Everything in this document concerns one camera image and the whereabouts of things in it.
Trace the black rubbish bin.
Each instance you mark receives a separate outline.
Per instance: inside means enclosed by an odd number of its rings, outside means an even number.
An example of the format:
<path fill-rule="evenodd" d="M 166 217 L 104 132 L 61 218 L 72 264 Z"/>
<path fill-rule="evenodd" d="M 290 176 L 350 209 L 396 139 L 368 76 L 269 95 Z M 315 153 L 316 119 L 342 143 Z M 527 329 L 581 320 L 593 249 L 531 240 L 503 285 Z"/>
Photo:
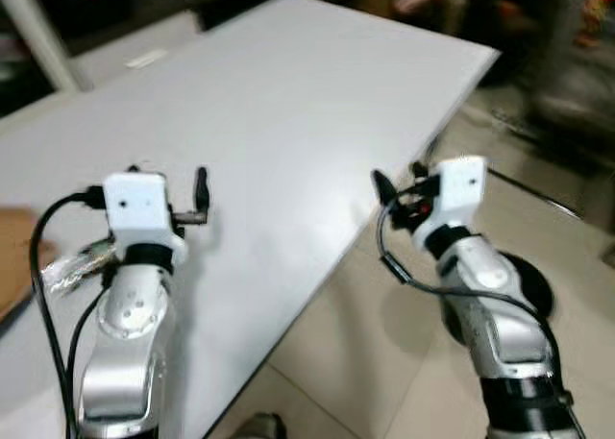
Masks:
<path fill-rule="evenodd" d="M 556 308 L 556 298 L 551 290 L 548 278 L 542 274 L 539 268 L 528 262 L 525 258 L 512 254 L 511 252 L 501 251 L 506 259 L 513 264 L 515 271 L 519 274 L 520 290 L 532 307 L 536 308 L 540 316 L 550 319 L 554 315 Z"/>

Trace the white table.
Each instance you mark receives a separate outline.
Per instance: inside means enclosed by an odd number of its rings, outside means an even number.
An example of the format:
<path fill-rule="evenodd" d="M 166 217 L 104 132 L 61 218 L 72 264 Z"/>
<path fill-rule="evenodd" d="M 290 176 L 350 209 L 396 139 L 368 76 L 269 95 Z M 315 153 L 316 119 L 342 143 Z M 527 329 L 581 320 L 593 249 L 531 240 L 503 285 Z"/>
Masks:
<path fill-rule="evenodd" d="M 209 223 L 187 233 L 171 405 L 160 434 L 202 439 L 399 174 L 496 60 L 493 49 L 317 0 L 271 0 L 162 61 L 0 134 L 0 206 L 41 212 L 132 165 L 173 207 L 198 167 Z"/>

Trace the person's grey trousered legs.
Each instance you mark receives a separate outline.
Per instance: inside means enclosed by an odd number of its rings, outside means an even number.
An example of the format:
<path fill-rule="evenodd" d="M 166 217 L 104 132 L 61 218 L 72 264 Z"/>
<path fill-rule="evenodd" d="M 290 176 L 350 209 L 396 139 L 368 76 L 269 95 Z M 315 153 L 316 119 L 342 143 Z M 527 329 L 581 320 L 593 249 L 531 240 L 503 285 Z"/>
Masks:
<path fill-rule="evenodd" d="M 553 0 L 545 52 L 527 93 L 529 117 L 588 135 L 615 131 L 615 57 L 609 43 L 581 45 L 587 0 Z"/>

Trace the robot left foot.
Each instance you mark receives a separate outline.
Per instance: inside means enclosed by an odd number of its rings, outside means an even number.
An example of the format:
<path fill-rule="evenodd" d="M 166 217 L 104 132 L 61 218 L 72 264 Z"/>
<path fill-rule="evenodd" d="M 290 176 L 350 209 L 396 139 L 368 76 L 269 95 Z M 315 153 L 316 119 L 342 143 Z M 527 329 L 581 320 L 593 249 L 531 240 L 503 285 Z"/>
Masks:
<path fill-rule="evenodd" d="M 280 414 L 259 412 L 243 421 L 228 439 L 288 439 L 288 429 Z"/>

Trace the white metal pole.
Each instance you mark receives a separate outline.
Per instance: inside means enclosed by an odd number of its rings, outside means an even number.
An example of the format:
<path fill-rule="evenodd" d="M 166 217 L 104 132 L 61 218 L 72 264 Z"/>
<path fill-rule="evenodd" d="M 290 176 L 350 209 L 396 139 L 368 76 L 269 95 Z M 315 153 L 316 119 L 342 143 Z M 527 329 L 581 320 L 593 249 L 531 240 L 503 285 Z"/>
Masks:
<path fill-rule="evenodd" d="M 17 31 L 34 53 L 40 69 L 48 76 L 59 96 L 75 95 L 81 91 L 73 65 L 66 56 L 62 40 L 45 14 L 38 0 L 3 0 Z"/>

